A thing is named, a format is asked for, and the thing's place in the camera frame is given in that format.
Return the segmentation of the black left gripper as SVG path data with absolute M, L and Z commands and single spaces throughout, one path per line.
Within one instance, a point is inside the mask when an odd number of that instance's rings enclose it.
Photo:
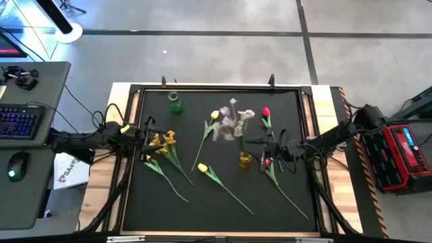
M 158 128 L 155 125 L 156 121 L 153 117 L 150 115 L 146 117 L 144 121 L 144 126 L 146 129 L 141 130 L 135 125 L 130 125 L 130 133 L 133 136 L 134 145 L 136 147 L 136 150 L 139 151 L 139 159 L 141 161 L 146 161 L 147 156 L 155 153 L 156 151 L 163 149 L 163 146 L 161 145 L 146 145 L 146 137 L 147 137 L 147 131 L 158 133 L 158 134 L 166 134 L 167 130 L 163 130 L 161 128 Z

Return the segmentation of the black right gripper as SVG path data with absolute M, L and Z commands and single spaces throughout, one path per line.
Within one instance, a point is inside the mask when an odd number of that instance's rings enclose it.
M 260 138 L 254 138 L 244 141 L 247 144 L 268 144 L 268 156 L 265 152 L 262 153 L 260 158 L 260 171 L 265 172 L 271 166 L 271 158 L 283 159 L 287 162 L 294 161 L 294 153 L 288 148 L 288 143 L 290 142 L 284 138 L 283 134 L 279 135 L 279 138 L 274 141 L 273 129 L 267 128 L 264 135 Z

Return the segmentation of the orange artificial flower bunch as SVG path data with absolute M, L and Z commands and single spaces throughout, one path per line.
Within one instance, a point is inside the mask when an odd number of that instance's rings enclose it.
M 174 138 L 175 132 L 170 130 L 166 133 L 155 133 L 153 139 L 148 144 L 149 146 L 162 146 L 159 150 L 156 151 L 157 154 L 165 157 L 171 164 L 176 167 L 182 175 L 188 180 L 191 186 L 194 186 L 192 180 L 187 176 L 184 171 L 182 164 L 178 158 L 176 152 L 176 140 Z

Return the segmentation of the red artificial tulip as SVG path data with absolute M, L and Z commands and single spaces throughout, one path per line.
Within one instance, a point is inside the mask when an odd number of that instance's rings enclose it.
M 284 191 L 280 188 L 279 183 L 277 181 L 275 175 L 275 169 L 273 162 L 269 159 L 265 159 L 265 174 L 270 178 L 275 187 L 281 193 L 281 195 L 305 218 L 308 219 L 308 216 L 284 193 Z
M 264 123 L 264 126 L 266 127 L 266 129 L 271 130 L 271 137 L 273 138 L 273 140 L 275 140 L 274 132 L 273 132 L 272 125 L 271 125 L 270 109 L 268 107 L 263 107 L 262 113 L 263 114 L 262 114 L 261 120 Z

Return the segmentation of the green cable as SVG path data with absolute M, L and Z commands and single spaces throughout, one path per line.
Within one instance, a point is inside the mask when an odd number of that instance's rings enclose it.
M 169 186 L 171 187 L 171 189 L 174 191 L 174 193 L 183 201 L 185 202 L 189 202 L 188 199 L 184 198 L 174 187 L 174 185 L 172 184 L 171 180 L 165 175 L 165 173 L 163 172 L 161 166 L 159 165 L 159 163 L 155 160 L 152 159 L 149 155 L 146 156 L 146 161 L 144 162 L 144 164 L 151 168 L 153 171 L 155 171 L 156 173 L 158 173 L 159 175 L 161 175 L 169 184 Z

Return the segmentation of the yellow artificial tulip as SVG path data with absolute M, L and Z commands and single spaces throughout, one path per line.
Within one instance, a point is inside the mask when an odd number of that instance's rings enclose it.
M 203 163 L 199 163 L 197 165 L 198 170 L 201 173 L 206 174 L 209 178 L 211 178 L 215 183 L 219 184 L 228 194 L 230 194 L 238 203 L 240 203 L 251 215 L 254 215 L 254 213 L 236 196 L 234 195 L 219 179 L 215 171 L 210 165 L 205 165 Z
M 218 124 L 218 122 L 216 122 L 216 119 L 219 117 L 219 110 L 214 110 L 211 113 L 211 119 L 210 122 L 208 122 L 207 120 L 205 120 L 205 128 L 204 128 L 204 132 L 203 132 L 203 136 L 202 136 L 202 140 L 200 142 L 193 166 L 191 171 L 194 170 L 196 163 L 198 161 L 201 149 L 203 147 L 204 141 L 206 140 L 206 138 L 209 136 L 209 134 L 215 129 L 215 126 Z

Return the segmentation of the yellow glass vase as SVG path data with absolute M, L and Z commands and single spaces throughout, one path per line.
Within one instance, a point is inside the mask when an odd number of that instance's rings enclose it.
M 244 151 L 242 151 L 239 154 L 238 165 L 240 167 L 243 167 L 243 168 L 248 167 L 250 165 L 251 161 L 252 161 L 252 155 L 251 154 L 244 152 Z

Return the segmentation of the green glass vase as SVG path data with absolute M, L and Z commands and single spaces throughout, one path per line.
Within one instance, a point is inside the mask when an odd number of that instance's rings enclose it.
M 177 92 L 168 94 L 169 108 L 174 114 L 181 114 L 184 110 L 183 102 Z

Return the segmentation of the pink artificial flower bunch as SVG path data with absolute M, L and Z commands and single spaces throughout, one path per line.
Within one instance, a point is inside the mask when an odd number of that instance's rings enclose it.
M 238 148 L 241 152 L 245 152 L 244 135 L 248 127 L 249 121 L 255 117 L 255 112 L 251 109 L 238 110 L 235 104 L 237 100 L 231 98 L 229 100 L 230 107 L 222 107 L 219 112 L 222 114 L 222 120 L 217 122 L 213 130 L 213 141 L 223 139 L 226 141 L 236 140 Z

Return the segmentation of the black table mat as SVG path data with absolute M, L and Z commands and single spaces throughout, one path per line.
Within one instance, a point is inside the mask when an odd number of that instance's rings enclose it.
M 173 114 L 167 93 L 147 91 L 143 115 L 151 116 L 156 126 L 175 132 L 180 163 L 194 186 L 171 162 L 159 157 L 158 163 L 175 189 L 189 202 L 180 199 L 167 181 L 141 162 L 135 162 L 128 192 L 123 229 L 126 232 L 315 232 L 317 224 L 314 200 L 310 190 L 307 166 L 297 161 L 296 173 L 286 166 L 276 166 L 275 175 L 284 193 L 308 216 L 305 219 L 278 191 L 270 178 L 253 161 L 248 167 L 238 165 L 240 150 L 235 141 L 206 138 L 198 161 L 191 171 L 205 120 L 212 111 L 237 100 L 239 110 L 256 113 L 246 130 L 245 139 L 264 135 L 260 114 L 263 107 L 271 111 L 275 133 L 285 130 L 290 144 L 302 138 L 298 95 L 294 91 L 275 92 L 181 92 L 184 104 L 181 114 Z M 197 165 L 210 165 L 223 184 L 253 213 Z

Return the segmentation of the yellow black hazard strip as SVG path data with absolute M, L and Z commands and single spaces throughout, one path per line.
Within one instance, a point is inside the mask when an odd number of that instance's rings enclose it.
M 366 153 L 357 134 L 349 139 L 344 153 L 350 170 L 362 232 L 368 236 L 389 238 L 367 165 Z

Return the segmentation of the grey desk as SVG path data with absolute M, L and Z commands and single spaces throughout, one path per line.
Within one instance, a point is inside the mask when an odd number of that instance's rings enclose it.
M 45 144 L 71 63 L 22 62 L 0 63 L 1 67 L 19 66 L 25 71 L 36 69 L 38 84 L 24 90 L 8 80 L 0 88 L 0 105 L 37 105 L 45 108 L 33 139 L 0 138 L 0 230 L 28 230 L 34 227 L 42 211 L 45 191 L 53 170 L 55 153 Z M 29 154 L 26 175 L 19 182 L 8 178 L 7 165 L 14 154 Z

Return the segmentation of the white base black pole stand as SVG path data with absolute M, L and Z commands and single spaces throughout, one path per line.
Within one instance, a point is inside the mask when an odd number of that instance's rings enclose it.
M 54 35 L 58 42 L 68 44 L 78 40 L 82 36 L 83 29 L 81 25 L 70 22 L 54 0 L 33 1 L 56 27 Z

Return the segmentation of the backlit black keyboard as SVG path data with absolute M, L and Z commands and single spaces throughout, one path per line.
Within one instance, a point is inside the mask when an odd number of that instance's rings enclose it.
M 0 139 L 34 140 L 44 114 L 40 105 L 0 104 Z

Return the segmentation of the black computer mouse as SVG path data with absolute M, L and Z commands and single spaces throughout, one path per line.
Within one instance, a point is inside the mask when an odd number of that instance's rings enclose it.
M 11 182 L 21 181 L 27 172 L 30 153 L 20 151 L 9 159 L 7 164 L 7 176 Z

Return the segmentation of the red black tool case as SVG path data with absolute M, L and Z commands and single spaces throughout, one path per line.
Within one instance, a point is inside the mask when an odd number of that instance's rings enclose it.
M 432 191 L 432 162 L 407 124 L 384 126 L 360 136 L 373 182 L 382 193 Z

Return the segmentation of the black tripod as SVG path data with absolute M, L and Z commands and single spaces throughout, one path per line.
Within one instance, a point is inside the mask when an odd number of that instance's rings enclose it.
M 87 11 L 85 11 L 84 9 L 81 9 L 79 7 L 76 7 L 74 5 L 71 5 L 70 3 L 68 3 L 68 0 L 60 0 L 60 5 L 59 8 L 61 10 L 66 10 L 66 9 L 72 9 L 72 10 L 76 10 L 79 11 L 82 14 L 86 14 Z

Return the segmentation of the dark metal stand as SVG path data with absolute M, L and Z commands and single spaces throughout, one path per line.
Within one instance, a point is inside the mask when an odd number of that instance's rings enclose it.
M 408 119 L 412 116 L 419 116 L 421 119 L 432 119 L 432 86 L 422 91 L 415 97 L 408 99 L 412 103 L 405 107 L 405 103 L 402 108 L 392 115 L 390 119 Z

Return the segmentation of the black monitor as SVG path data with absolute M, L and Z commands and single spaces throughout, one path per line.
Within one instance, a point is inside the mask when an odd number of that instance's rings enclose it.
M 25 58 L 28 54 L 25 53 L 19 46 L 13 43 L 4 33 L 0 32 L 0 57 L 17 57 Z

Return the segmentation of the black aluminium table frame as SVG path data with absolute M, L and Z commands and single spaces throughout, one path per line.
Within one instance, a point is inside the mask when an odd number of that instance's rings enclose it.
M 142 113 L 144 103 L 145 89 L 158 89 L 159 85 L 155 83 L 119 83 L 113 84 L 109 97 L 110 103 L 119 105 L 121 111 L 126 112 L 127 117 L 135 118 Z M 269 91 L 271 88 L 268 84 L 168 84 L 167 90 L 195 90 L 195 91 Z M 324 133 L 336 126 L 338 119 L 345 118 L 349 114 L 349 108 L 344 103 L 344 91 L 342 88 L 328 85 L 276 85 L 276 89 L 282 90 L 291 88 L 300 92 L 303 98 L 303 109 L 307 119 L 306 131 L 309 134 Z M 102 209 L 103 204 L 108 199 L 111 191 L 119 184 L 121 176 L 126 169 L 126 160 L 118 160 L 115 157 L 105 157 L 90 170 L 90 180 L 84 195 L 82 208 L 78 215 L 77 228 L 83 230 L 97 213 Z M 335 206 L 345 217 L 347 222 L 357 231 L 362 231 L 360 222 L 360 213 L 355 201 L 354 187 L 350 174 L 343 169 L 331 164 L 326 172 L 318 175 L 324 187 L 328 189 L 328 195 L 332 198 Z M 120 196 L 113 204 L 112 210 L 108 212 L 106 218 L 96 229 L 111 230 L 114 234 L 125 236 L 127 233 L 120 230 L 116 225 L 122 221 L 124 210 L 121 202 L 125 201 L 125 196 Z M 269 241 L 272 238 L 276 240 L 295 240 L 296 238 L 316 238 L 318 233 L 205 233 L 205 232 L 172 232 L 166 233 L 166 240 L 175 240 L 176 238 L 185 238 L 190 240 L 197 239 L 200 242 L 227 243 L 252 241 L 254 238 L 258 241 Z

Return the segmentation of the black desk clamp mount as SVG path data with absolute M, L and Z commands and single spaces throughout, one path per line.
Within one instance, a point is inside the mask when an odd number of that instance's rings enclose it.
M 20 66 L 8 66 L 2 70 L 0 86 L 5 86 L 9 80 L 13 80 L 18 88 L 31 91 L 38 84 L 39 72 L 36 69 L 27 72 Z

